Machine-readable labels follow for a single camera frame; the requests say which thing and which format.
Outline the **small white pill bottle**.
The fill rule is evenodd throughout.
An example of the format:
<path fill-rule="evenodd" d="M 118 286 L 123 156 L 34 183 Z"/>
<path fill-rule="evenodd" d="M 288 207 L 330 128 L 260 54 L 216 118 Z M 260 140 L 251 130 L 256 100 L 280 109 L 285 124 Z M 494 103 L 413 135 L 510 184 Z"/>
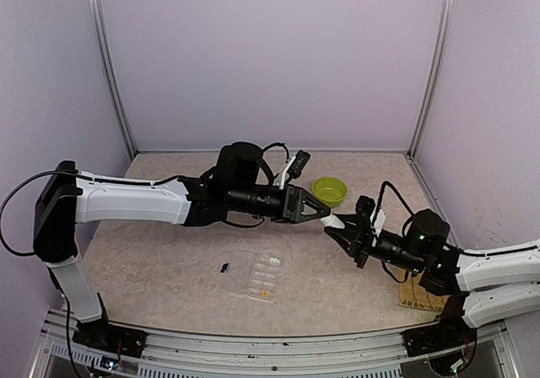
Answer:
<path fill-rule="evenodd" d="M 331 213 L 330 215 L 321 218 L 321 222 L 325 227 L 331 227 L 334 229 L 344 229 L 345 225 L 343 221 L 335 214 Z"/>

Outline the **clear plastic pill organizer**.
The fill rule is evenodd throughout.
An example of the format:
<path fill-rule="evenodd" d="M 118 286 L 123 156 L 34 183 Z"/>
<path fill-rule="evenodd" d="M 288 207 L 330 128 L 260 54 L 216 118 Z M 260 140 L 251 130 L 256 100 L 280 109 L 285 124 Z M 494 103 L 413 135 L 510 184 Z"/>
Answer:
<path fill-rule="evenodd" d="M 281 259 L 281 264 L 270 263 L 271 257 Z M 229 264 L 227 273 L 220 272 L 219 287 L 231 294 L 250 296 L 257 300 L 273 301 L 278 282 L 282 273 L 284 260 L 281 256 L 235 249 L 227 258 Z M 260 293 L 266 290 L 270 296 L 262 298 Z"/>

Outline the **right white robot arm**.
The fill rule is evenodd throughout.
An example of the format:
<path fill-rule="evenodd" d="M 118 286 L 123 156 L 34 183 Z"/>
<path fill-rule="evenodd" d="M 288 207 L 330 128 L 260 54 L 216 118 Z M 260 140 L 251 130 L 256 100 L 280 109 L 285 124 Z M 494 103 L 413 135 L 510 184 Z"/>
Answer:
<path fill-rule="evenodd" d="M 447 222 L 430 209 L 412 215 L 400 236 L 383 228 L 376 210 L 324 219 L 324 231 L 363 267 L 371 257 L 383 266 L 420 278 L 418 284 L 447 298 L 445 318 L 431 332 L 434 343 L 450 347 L 464 331 L 539 308 L 539 242 L 492 250 L 463 251 L 449 246 Z"/>

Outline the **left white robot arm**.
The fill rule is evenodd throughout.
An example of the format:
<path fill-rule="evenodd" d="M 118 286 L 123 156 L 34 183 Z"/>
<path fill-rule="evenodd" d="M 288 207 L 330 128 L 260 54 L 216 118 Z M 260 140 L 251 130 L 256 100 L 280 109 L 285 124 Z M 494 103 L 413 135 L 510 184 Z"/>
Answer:
<path fill-rule="evenodd" d="M 84 332 L 100 348 L 117 341 L 100 296 L 80 266 L 77 224 L 103 220 L 152 221 L 186 227 L 226 222 L 229 213 L 247 213 L 282 224 L 320 220 L 331 209 L 306 189 L 293 185 L 310 159 L 303 150 L 274 174 L 265 148 L 235 142 L 222 147 L 215 166 L 199 177 L 174 175 L 161 181 L 105 178 L 61 162 L 35 205 L 33 249 L 67 298 Z"/>

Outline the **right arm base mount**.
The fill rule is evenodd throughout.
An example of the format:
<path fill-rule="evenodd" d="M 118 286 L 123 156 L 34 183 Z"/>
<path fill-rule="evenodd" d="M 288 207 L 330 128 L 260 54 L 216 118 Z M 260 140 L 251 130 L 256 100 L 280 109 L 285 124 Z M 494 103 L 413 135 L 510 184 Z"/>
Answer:
<path fill-rule="evenodd" d="M 408 357 L 456 348 L 478 338 L 477 329 L 458 316 L 441 317 L 435 324 L 407 329 L 402 333 Z"/>

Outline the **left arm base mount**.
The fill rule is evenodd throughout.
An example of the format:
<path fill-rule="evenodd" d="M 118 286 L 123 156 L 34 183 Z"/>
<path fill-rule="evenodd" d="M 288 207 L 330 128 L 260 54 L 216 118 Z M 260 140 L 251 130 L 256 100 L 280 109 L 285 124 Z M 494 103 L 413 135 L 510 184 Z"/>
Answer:
<path fill-rule="evenodd" d="M 148 334 L 140 329 L 111 324 L 100 294 L 97 296 L 100 318 L 91 322 L 78 321 L 73 341 L 89 348 L 114 353 L 118 358 L 128 356 L 140 359 Z"/>

